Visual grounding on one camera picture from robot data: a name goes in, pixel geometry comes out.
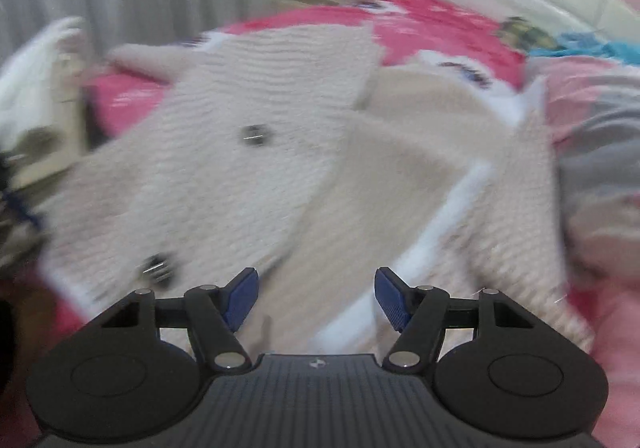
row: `bed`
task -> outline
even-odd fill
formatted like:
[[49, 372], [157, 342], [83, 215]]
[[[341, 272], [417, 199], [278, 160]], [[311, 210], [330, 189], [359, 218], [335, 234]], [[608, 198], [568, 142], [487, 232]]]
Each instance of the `bed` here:
[[[345, 26], [369, 24], [374, 37], [385, 49], [384, 65], [398, 65], [416, 55], [431, 65], [453, 63], [453, 70], [478, 91], [487, 90], [478, 85], [478, 78], [481, 78], [481, 82], [482, 78], [490, 78], [491, 95], [487, 96], [487, 104], [500, 114], [503, 121], [516, 126], [526, 110], [526, 103], [531, 102], [530, 97], [525, 100], [518, 96], [526, 82], [526, 59], [521, 53], [502, 45], [494, 36], [500, 21], [509, 16], [522, 16], [553, 34], [593, 31], [606, 39], [638, 43], [639, 8], [640, 0], [389, 0], [364, 6], [314, 7], [205, 33], [194, 42], [193, 52], [215, 52], [216, 47], [230, 38], [268, 28], [327, 23]], [[93, 105], [97, 120], [110, 137], [117, 137], [143, 120], [169, 89], [162, 82], [118, 70], [94, 78], [90, 85], [94, 92]], [[87, 317], [95, 314], [97, 309], [87, 300], [84, 288], [69, 287], [65, 283], [64, 273], [47, 269], [46, 265], [43, 266], [43, 274], [62, 292], [74, 296], [74, 305], [81, 309], [81, 313]], [[623, 392], [620, 387], [616, 388], [618, 383], [623, 384], [622, 380], [616, 380], [618, 376], [623, 377], [617, 372], [620, 362], [612, 362], [610, 356], [607, 357], [607, 352], [620, 347], [605, 345], [602, 335], [606, 333], [600, 330], [608, 330], [613, 325], [612, 320], [603, 314], [602, 306], [598, 307], [598, 295], [606, 293], [609, 305], [616, 298], [636, 302], [628, 304], [626, 309], [638, 305], [637, 297], [629, 291], [612, 287], [599, 288], [595, 292], [590, 290], [586, 294], [579, 292], [570, 291], [569, 298], [576, 301], [594, 325], [596, 354], [607, 359], [606, 368], [614, 383], [611, 405], [606, 409], [596, 434], [611, 447], [631, 446], [628, 443], [632, 440], [637, 444], [640, 434], [632, 431], [634, 419], [629, 415], [632, 412], [621, 411], [621, 402], [631, 402], [629, 400], [632, 398], [628, 390]], [[357, 313], [357, 303], [354, 301], [345, 312], [351, 312], [352, 315]], [[338, 351], [345, 349], [339, 342], [332, 343], [326, 339], [332, 335], [332, 331], [342, 327], [347, 318], [333, 320], [330, 325], [316, 331], [319, 338], [316, 346], [325, 349], [333, 347]], [[358, 327], [372, 326], [375, 320], [374, 317], [367, 317], [360, 320]], [[626, 341], [628, 345], [625, 348], [636, 351], [640, 348], [640, 342], [629, 341], [628, 336]], [[627, 368], [625, 377], [637, 380], [640, 367], [636, 368], [638, 370], [631, 372]]]

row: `pink bedsheet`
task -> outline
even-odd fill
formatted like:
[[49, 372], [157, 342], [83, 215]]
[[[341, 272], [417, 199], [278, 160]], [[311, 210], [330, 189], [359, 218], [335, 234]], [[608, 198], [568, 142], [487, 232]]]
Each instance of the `pink bedsheet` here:
[[[244, 34], [267, 28], [304, 24], [359, 26], [371, 23], [374, 37], [385, 47], [384, 65], [398, 65], [419, 50], [437, 50], [447, 56], [466, 56], [490, 69], [496, 79], [516, 89], [522, 85], [524, 57], [494, 36], [498, 24], [489, 18], [439, 0], [393, 0], [372, 8], [317, 6], [238, 23], [223, 29]], [[98, 122], [110, 136], [121, 134], [142, 119], [162, 96], [166, 86], [125, 72], [98, 76], [92, 81], [97, 97]]]
[[586, 296], [596, 337], [591, 355], [609, 380], [594, 436], [607, 448], [640, 446], [640, 285], [604, 279]]

